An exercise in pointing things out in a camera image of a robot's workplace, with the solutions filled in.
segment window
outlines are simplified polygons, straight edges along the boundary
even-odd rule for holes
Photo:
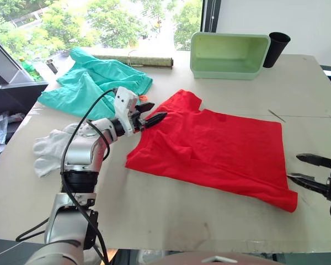
[[[56,66],[75,46],[190,50],[201,14],[202,0],[0,0],[0,43]]]

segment red t-shirt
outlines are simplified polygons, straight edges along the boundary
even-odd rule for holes
[[[280,123],[199,110],[201,99],[180,90],[155,112],[168,112],[142,132],[126,167],[258,198],[293,212]]]

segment robotic arm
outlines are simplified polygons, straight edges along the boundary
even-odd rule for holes
[[[64,162],[64,176],[74,198],[83,207],[89,219],[97,227],[98,212],[90,209],[95,204],[94,188],[103,163],[105,150],[119,136],[131,136],[160,122],[166,112],[157,113],[148,120],[141,113],[153,103],[136,105],[137,95],[119,87],[115,96],[115,118],[87,122],[78,128]],[[76,209],[67,191],[62,187],[55,197],[45,230],[45,246],[36,251],[26,264],[29,265],[80,265],[83,250],[95,244],[96,233],[86,218]]]

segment white wall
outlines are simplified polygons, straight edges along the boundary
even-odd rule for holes
[[[331,0],[222,0],[218,33],[286,33],[284,53],[331,66]]]

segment cloth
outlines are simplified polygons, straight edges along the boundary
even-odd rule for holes
[[[34,172],[43,177],[60,168],[61,157],[74,129],[78,124],[70,124],[61,130],[53,130],[49,136],[38,138],[33,145],[33,153],[38,157],[34,162]]]
[[[280,123],[199,111],[201,99],[178,91],[154,112],[168,112],[142,132],[126,167],[258,198],[293,212]]]
[[[100,60],[81,48],[70,52],[73,67],[57,81],[62,87],[42,92],[38,102],[76,116],[83,116],[92,103],[105,91],[126,87],[137,95],[145,94],[152,79],[144,73],[116,60]],[[113,118],[114,94],[108,93],[88,115],[88,119]]]

